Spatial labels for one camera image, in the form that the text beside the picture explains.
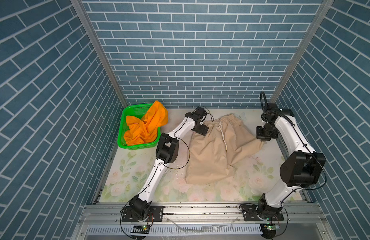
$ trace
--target ventilation grille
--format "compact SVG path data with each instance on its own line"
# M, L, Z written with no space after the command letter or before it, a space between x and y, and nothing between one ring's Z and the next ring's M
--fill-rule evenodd
M225 235L225 234L262 234L259 224L248 223L233 225L230 224L181 224L177 227L174 224L155 225L150 229L149 236L185 236L185 235ZM122 228L125 233L130 234L132 225ZM123 235L121 228L114 225L90 225L86 235Z

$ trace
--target orange cloth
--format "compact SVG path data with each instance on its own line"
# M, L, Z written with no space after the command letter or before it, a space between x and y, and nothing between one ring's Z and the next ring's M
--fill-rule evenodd
M124 134L128 146L154 142L157 138L157 129L168 123L168 110L155 101L146 114L141 118L126 116L129 131Z

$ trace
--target metal rail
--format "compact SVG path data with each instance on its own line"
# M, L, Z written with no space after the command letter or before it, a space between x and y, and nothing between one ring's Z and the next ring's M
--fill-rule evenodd
M163 221L155 222L154 225L167 226L176 224L230 224L232 226L244 226L248 223L269 223L267 221L245 222L238 205L242 202L221 202L221 203L153 203L153 205L163 205ZM77 224L75 234L77 239L86 234L88 228L119 226L121 217L120 210L123 204L96 204L86 205L81 218ZM285 209L288 211L288 223L318 223L326 224L327 220L317 203L285 203ZM286 223L287 215L283 210L284 221ZM128 227L135 223L122 223Z
M72 5L74 7L74 10L77 12L78 18L80 19L83 28L85 29L91 44L94 47L94 50L96 51L98 58L100 59L102 66L104 67L106 74L109 77L109 80L117 93L118 98L121 101L122 106L125 108L128 106L128 103L125 100L124 95L122 94L120 85L117 82L117 79L114 75L114 72L111 68L111 65L108 61L108 58L106 57L106 54L101 46L100 40L97 37L96 32L94 31L93 25L91 25L91 21L89 19L89 16L85 10L85 7L83 6L83 3L81 0L71 0Z
M295 70L298 62L300 61L301 57L303 56L305 50L307 49L310 41L312 40L313 36L315 35L318 27L320 26L321 22L323 21L325 15L329 11L329 8L332 6L334 0L323 0L320 7L317 9L316 15L312 20L312 23L309 25L303 39L300 42L295 54L293 55L292 59L289 62L289 65L285 69L283 76L280 79L279 84L277 85L276 89L274 90L272 97L270 98L270 103L275 103L279 95L281 94L282 89L287 84L290 76L292 75L293 71Z
M110 154L108 160L106 161L106 165L104 167L104 172L101 175L100 181L98 182L98 185L97 185L97 188L96 188L96 192L94 193L93 199L91 200L92 204L97 204L100 200L101 193L102 193L103 187L105 186L106 179L108 178L110 169L112 167L115 154L117 153L117 149L118 149L118 143L117 143L117 139L115 139L115 143L113 145L111 154Z

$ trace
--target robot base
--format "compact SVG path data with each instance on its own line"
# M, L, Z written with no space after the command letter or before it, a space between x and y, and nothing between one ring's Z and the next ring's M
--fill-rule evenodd
M262 218L258 215L257 213L257 206L255 205L244 205L242 206L243 209L243 216L244 216L244 221L246 222L253 222L253 221L267 221L267 219ZM284 216L281 213L277 213L273 216L272 221L277 222L277 219L279 221L284 220Z
M150 206L147 216L151 216L153 214L153 222L162 222L162 213L163 206ZM140 217L134 214L134 211L130 206L124 208L122 222L139 222L139 221Z

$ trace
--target beige pants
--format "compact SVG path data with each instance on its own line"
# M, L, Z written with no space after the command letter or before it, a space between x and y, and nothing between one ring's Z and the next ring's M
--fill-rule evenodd
M233 165L255 154L263 146L263 142L256 139L233 114L214 122L205 121L204 124L209 127L206 136L195 132L192 135L186 176L188 184L206 184L234 175Z

